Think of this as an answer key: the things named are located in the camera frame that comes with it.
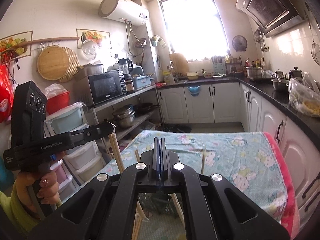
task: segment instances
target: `hand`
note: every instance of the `hand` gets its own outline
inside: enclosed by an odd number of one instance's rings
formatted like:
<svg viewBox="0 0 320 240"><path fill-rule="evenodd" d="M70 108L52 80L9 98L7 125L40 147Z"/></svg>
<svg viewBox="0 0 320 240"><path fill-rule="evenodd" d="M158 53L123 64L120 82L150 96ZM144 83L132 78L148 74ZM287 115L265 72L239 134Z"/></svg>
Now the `hand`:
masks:
<svg viewBox="0 0 320 240"><path fill-rule="evenodd" d="M51 164L61 160L65 156L65 153L61 152L56 154L56 156L57 160ZM18 198L27 212L31 211L32 213L37 213L36 207L29 196L27 186L34 184L40 177L40 174L36 172L21 171L16 179ZM40 187L41 189L39 190L37 197L42 198L42 204L57 204L59 202L59 183L57 182L57 175L54 171L50 171L41 178Z"/></svg>

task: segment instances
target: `wooden cutting board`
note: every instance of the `wooden cutting board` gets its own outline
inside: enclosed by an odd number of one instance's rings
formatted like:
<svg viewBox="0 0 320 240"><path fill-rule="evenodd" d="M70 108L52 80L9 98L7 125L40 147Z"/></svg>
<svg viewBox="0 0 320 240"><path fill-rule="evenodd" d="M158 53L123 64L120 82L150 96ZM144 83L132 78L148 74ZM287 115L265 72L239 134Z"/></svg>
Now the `wooden cutting board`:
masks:
<svg viewBox="0 0 320 240"><path fill-rule="evenodd" d="M38 57L38 72L46 80L62 78L69 66L68 54L60 47L44 49Z"/></svg>
<svg viewBox="0 0 320 240"><path fill-rule="evenodd" d="M189 66L186 58L181 53L172 53L169 55L170 60L172 60L172 66L175 72L182 73L183 76L187 75L189 72Z"/></svg>
<svg viewBox="0 0 320 240"><path fill-rule="evenodd" d="M70 66L68 67L66 73L63 75L62 78L59 78L59 82L68 82L73 78L73 75L78 72L78 66L79 66L79 60L77 57L77 54L70 48L68 47L61 47L64 49L64 51L67 53Z"/></svg>

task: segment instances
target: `window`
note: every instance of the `window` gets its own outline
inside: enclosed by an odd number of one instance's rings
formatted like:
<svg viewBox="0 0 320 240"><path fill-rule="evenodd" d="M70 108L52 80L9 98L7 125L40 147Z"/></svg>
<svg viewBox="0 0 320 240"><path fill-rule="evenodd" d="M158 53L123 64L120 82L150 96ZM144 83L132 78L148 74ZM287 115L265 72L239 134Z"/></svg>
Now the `window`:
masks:
<svg viewBox="0 0 320 240"><path fill-rule="evenodd" d="M227 54L226 34L213 0L163 0L161 7L172 52L191 61Z"/></svg>

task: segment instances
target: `kettle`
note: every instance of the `kettle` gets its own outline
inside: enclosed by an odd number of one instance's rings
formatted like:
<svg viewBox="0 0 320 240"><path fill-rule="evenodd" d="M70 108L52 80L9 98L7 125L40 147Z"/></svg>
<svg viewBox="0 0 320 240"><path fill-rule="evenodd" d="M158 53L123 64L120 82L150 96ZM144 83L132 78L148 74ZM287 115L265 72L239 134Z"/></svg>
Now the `kettle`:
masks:
<svg viewBox="0 0 320 240"><path fill-rule="evenodd" d="M301 81L302 80L302 71L298 70L297 67L293 67L293 68L294 69L290 70L290 72L289 72L289 79L295 78L298 81Z"/></svg>
<svg viewBox="0 0 320 240"><path fill-rule="evenodd" d="M271 78L276 78L281 83L281 79L285 79L283 72L278 69L278 71L275 71L274 74L272 74Z"/></svg>

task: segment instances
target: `microwave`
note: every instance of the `microwave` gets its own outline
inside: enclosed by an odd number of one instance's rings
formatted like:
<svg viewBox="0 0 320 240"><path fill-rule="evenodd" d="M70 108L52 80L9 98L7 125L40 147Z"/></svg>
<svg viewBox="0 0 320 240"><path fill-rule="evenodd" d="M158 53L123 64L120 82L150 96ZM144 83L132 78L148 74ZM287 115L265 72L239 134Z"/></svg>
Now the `microwave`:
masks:
<svg viewBox="0 0 320 240"><path fill-rule="evenodd" d="M123 72L119 70L88 75L74 83L76 100L84 102L88 107L126 93Z"/></svg>

